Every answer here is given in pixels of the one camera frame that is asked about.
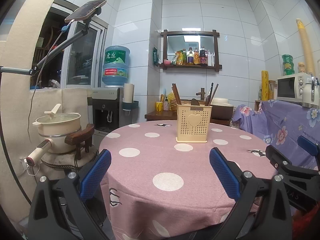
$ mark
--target heart emblem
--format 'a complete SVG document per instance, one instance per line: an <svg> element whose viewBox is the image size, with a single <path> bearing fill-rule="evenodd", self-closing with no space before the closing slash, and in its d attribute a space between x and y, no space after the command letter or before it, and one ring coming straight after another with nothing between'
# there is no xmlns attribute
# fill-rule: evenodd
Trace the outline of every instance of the heart emblem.
<svg viewBox="0 0 320 240"><path fill-rule="evenodd" d="M193 126L193 127L196 127L198 124L200 124L202 120L202 117L201 115L197 114L197 115L194 115L194 114L191 114L189 115L188 117L188 122Z"/></svg>

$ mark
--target yellow cup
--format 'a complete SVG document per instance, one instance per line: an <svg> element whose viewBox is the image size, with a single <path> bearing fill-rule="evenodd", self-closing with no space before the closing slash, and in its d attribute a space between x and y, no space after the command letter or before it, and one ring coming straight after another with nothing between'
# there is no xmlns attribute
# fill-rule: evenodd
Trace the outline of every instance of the yellow cup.
<svg viewBox="0 0 320 240"><path fill-rule="evenodd" d="M156 102L156 111L163 111L163 102Z"/></svg>

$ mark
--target pink bowl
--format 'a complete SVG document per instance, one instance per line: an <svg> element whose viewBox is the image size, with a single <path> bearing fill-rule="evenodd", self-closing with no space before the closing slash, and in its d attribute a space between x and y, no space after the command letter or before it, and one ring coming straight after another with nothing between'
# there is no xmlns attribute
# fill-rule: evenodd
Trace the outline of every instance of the pink bowl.
<svg viewBox="0 0 320 240"><path fill-rule="evenodd" d="M165 65L170 65L170 64L171 64L171 61L168 60L168 59L165 59L165 60L163 61L163 64L165 64Z"/></svg>

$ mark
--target wooden mirror frame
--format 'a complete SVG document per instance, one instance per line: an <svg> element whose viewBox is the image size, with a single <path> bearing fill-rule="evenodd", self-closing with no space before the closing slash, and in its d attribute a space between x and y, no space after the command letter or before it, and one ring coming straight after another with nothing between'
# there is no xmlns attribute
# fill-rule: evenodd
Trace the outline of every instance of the wooden mirror frame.
<svg viewBox="0 0 320 240"><path fill-rule="evenodd" d="M214 46L214 66L201 66L201 65L165 65L163 60L168 58L168 36L186 36L186 35L200 35L200 36L211 36L213 37L213 46ZM163 57L162 63L160 67L166 70L168 67L183 67L183 68L206 68L206 69L214 69L216 72L219 72L222 69L222 65L219 64L219 52L218 52L218 39L220 33L217 33L216 30L212 30L212 32L197 32L197 31L177 31L177 32L169 32L168 30L164 30L161 32L161 36L163 36Z"/></svg>

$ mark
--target polka dot tablecloth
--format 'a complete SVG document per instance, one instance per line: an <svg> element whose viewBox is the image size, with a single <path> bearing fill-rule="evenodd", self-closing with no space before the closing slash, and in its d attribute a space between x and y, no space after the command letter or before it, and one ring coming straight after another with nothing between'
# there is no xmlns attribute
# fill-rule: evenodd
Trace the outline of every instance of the polka dot tablecloth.
<svg viewBox="0 0 320 240"><path fill-rule="evenodd" d="M210 124L207 143L177 143L176 135L177 121L153 121L101 142L112 155L101 189L116 239L157 240L224 221L235 202L210 166L213 147L256 177L275 173L267 144L245 131Z"/></svg>

